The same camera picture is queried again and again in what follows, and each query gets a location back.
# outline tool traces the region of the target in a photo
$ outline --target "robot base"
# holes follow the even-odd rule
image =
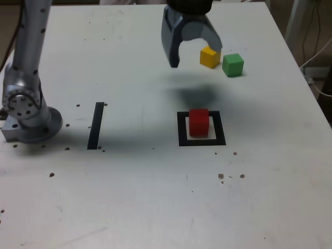
[[[19,141],[25,144],[39,143],[50,139],[62,127],[62,117],[58,110],[49,107],[51,118],[43,126],[36,128],[23,128],[17,119],[8,116],[2,133],[8,142]]]

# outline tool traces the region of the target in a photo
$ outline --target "black square marker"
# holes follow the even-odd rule
[[[177,113],[178,145],[180,147],[226,145],[220,113],[218,111],[212,111],[209,112],[209,116],[213,118],[216,139],[189,140],[187,138],[187,128],[186,128],[186,117],[189,117],[189,112],[178,112]]]

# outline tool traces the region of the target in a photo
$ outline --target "white square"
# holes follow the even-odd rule
[[[186,130],[187,130],[187,140],[213,140],[217,139],[216,132],[214,130],[213,117],[209,117],[210,125],[209,125],[209,133],[207,137],[192,137],[189,135],[189,117],[186,117]]]

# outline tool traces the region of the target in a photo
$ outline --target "cable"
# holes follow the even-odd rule
[[[319,92],[321,95],[324,95],[324,96],[326,96],[326,97],[330,97],[330,98],[332,98],[332,95],[328,95],[328,94],[326,94],[326,93],[324,93],[324,92],[321,92],[321,90],[320,89],[318,89],[318,87],[313,83],[313,84],[311,84],[312,86],[314,86],[314,88],[317,90],[317,92]]]
[[[303,63],[306,62],[305,43],[306,43],[306,39],[307,39],[307,36],[308,36],[308,33],[309,33],[310,26],[311,26],[312,21],[313,21],[313,15],[315,13],[315,9],[316,9],[317,4],[318,4],[318,2],[316,2],[315,5],[313,6],[313,9],[312,9],[312,12],[311,12],[311,18],[310,18],[310,21],[309,21],[309,24],[308,24],[308,27],[307,27],[307,30],[306,30],[305,37],[303,39],[303,43],[302,43]]]
[[[321,16],[320,16],[320,5],[322,3],[322,0],[320,0],[320,2],[317,5],[317,17],[318,17],[318,37],[317,37],[317,42],[316,42],[316,47],[315,47],[315,51],[313,53],[313,56],[316,54],[317,52],[317,47],[318,47],[318,43],[320,41],[320,36],[321,36]]]
[[[1,63],[0,72],[2,71],[2,69],[4,69],[4,67],[6,65],[6,61],[7,61],[8,57],[9,57],[9,55],[10,55],[11,48],[12,48],[12,46],[14,44],[14,41],[15,41],[16,36],[17,36],[17,33],[18,33],[19,29],[20,29],[20,26],[21,26],[21,23],[22,23],[23,8],[24,8],[24,0],[21,0],[19,20],[18,20],[17,26],[15,28],[15,31],[14,31],[14,33],[12,35],[12,38],[10,39],[8,48],[7,48],[5,56],[4,56],[4,59],[3,59],[2,63]]]
[[[317,40],[316,40],[315,50],[314,50],[314,52],[312,54],[312,57],[314,57],[316,55],[318,44],[319,44],[320,37],[321,37],[321,31],[322,31],[322,28],[321,28],[321,16],[320,16],[320,5],[322,3],[322,0],[318,0],[316,3],[318,3],[318,5],[316,7],[317,18],[318,18],[318,36],[317,36]],[[303,74],[304,75],[306,75],[306,69],[309,66],[309,64],[310,63],[308,63],[308,65],[303,68]]]
[[[302,67],[304,67],[305,65],[307,65],[310,61],[312,61],[314,58],[316,58],[328,45],[329,45],[329,43],[330,42],[332,42],[332,38],[327,42],[327,44],[314,56],[314,57],[312,57],[310,60],[308,60],[305,64],[303,64],[301,67],[300,67],[300,69],[302,68]]]

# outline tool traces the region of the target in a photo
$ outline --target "robotic arm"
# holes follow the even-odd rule
[[[161,40],[171,67],[178,67],[178,49],[184,40],[203,38],[215,51],[222,42],[206,17],[213,0],[167,0],[161,28]]]
[[[2,133],[7,141],[38,143],[57,134],[61,114],[48,107],[38,67],[52,0],[22,0],[20,23],[12,64],[5,69],[2,105],[9,114]],[[178,67],[182,41],[203,38],[215,50],[222,43],[205,16],[212,0],[168,0],[161,38],[171,67]]]
[[[43,97],[38,67],[52,0],[24,0],[12,64],[5,69],[2,105],[7,141],[37,143],[57,134],[61,114]]]

